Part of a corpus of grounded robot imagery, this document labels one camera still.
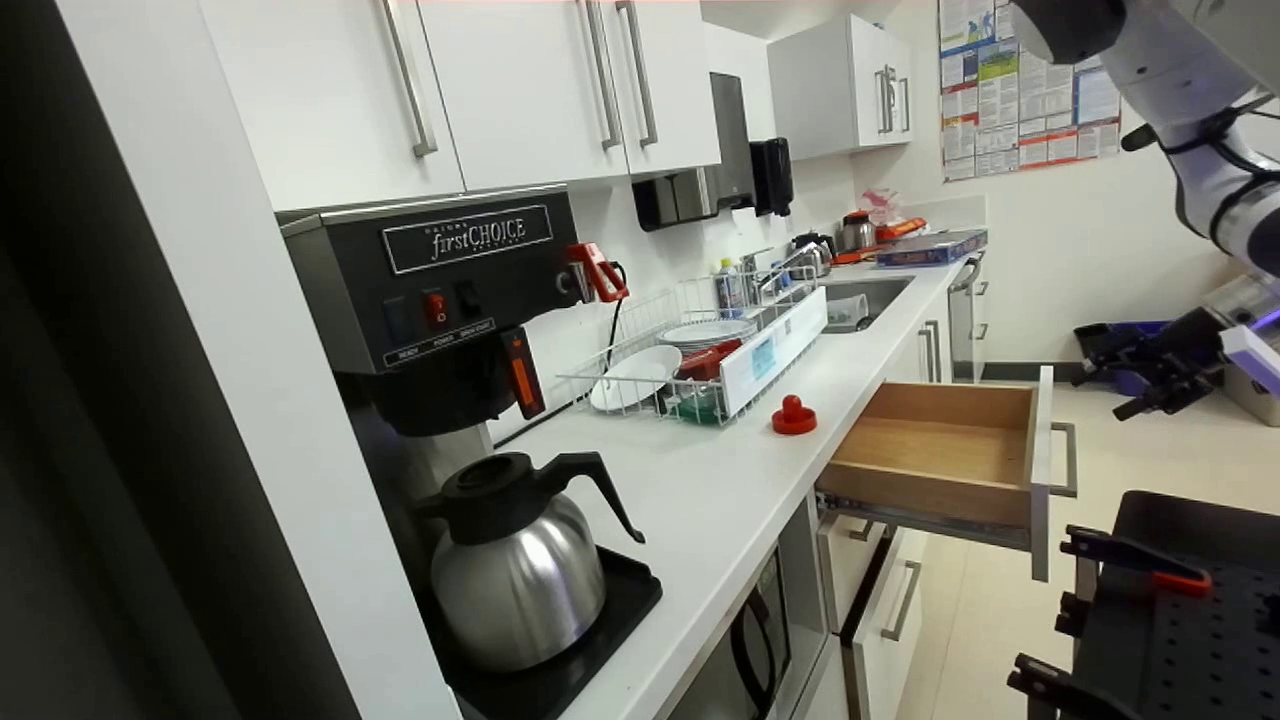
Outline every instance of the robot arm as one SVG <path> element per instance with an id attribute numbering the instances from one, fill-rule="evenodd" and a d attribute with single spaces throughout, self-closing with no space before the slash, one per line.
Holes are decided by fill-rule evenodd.
<path id="1" fill-rule="evenodd" d="M 1100 56 L 1122 97 L 1147 122 L 1124 147 L 1160 143 L 1176 172 L 1176 217 L 1219 253 L 1262 267 L 1210 298 L 1153 341 L 1109 349 L 1147 392 L 1122 421 L 1202 400 L 1223 356 L 1280 392 L 1280 360 L 1251 337 L 1280 319 L 1280 163 L 1237 130 L 1255 80 L 1172 0 L 1018 0 L 1025 44 L 1057 65 Z"/>

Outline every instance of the black coffee maker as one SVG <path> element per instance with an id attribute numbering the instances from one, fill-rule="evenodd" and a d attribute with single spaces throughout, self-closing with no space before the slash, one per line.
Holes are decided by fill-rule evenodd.
<path id="1" fill-rule="evenodd" d="M 643 565 L 600 553 L 609 603 L 596 630 L 534 671 L 483 671 L 440 617 L 419 571 L 431 539 L 410 517 L 493 454 L 493 418 L 514 406 L 544 411 L 519 325 L 593 298 L 568 197 L 341 207 L 290 221 L 286 235 L 450 683 L 476 716 L 558 716 L 659 585 Z"/>

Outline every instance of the black tray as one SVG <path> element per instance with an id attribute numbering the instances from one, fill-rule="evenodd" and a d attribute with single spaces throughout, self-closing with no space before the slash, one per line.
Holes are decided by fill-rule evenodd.
<path id="1" fill-rule="evenodd" d="M 1103 570 L 1077 678 L 1146 720 L 1280 720 L 1280 520 L 1130 494 L 1116 536 L 1206 565 L 1213 596 L 1153 591 L 1146 571 Z"/>
<path id="2" fill-rule="evenodd" d="M 470 712 L 480 712 L 490 720 L 544 720 L 562 716 L 573 703 L 573 698 L 609 664 L 609 658 L 663 596 L 663 585 L 627 555 L 600 547 L 600 570 L 609 602 L 596 630 L 558 660 L 528 671 L 483 671 L 470 664 L 428 585 L 416 589 L 446 682 L 470 703 Z"/>

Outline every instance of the coffee carafe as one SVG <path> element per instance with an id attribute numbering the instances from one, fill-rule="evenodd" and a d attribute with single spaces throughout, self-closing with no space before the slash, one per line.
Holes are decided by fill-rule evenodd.
<path id="1" fill-rule="evenodd" d="M 604 571 L 584 514 L 562 497 L 593 475 L 624 533 L 632 527 L 600 454 L 568 454 L 542 474 L 526 454 L 456 474 L 412 520 L 450 533 L 431 553 L 431 591 L 474 664 L 519 671 L 573 647 L 604 610 Z"/>

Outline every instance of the kitchen counter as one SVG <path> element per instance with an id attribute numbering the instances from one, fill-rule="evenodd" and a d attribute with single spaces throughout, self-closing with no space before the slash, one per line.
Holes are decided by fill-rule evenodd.
<path id="1" fill-rule="evenodd" d="M 643 411 L 600 418 L 589 406 L 576 406 L 507 446 L 537 466 L 558 454 L 600 454 L 649 543 L 632 543 L 620 533 L 596 488 L 573 484 L 568 497 L 589 514 L 604 547 L 643 560 L 663 585 L 663 602 L 563 716 L 649 720 L 668 710 L 694 664 L 702 664 L 727 630 L 752 571 L 807 502 L 812 479 L 882 387 L 889 360 L 915 337 L 915 325 L 950 292 L 960 264 L 915 272 L 839 267 L 835 282 L 870 272 L 914 277 L 914 284 L 872 330 L 819 337 L 724 429 L 698 429 Z M 815 408 L 815 433 L 777 438 L 770 429 L 784 398 L 801 398 Z"/>

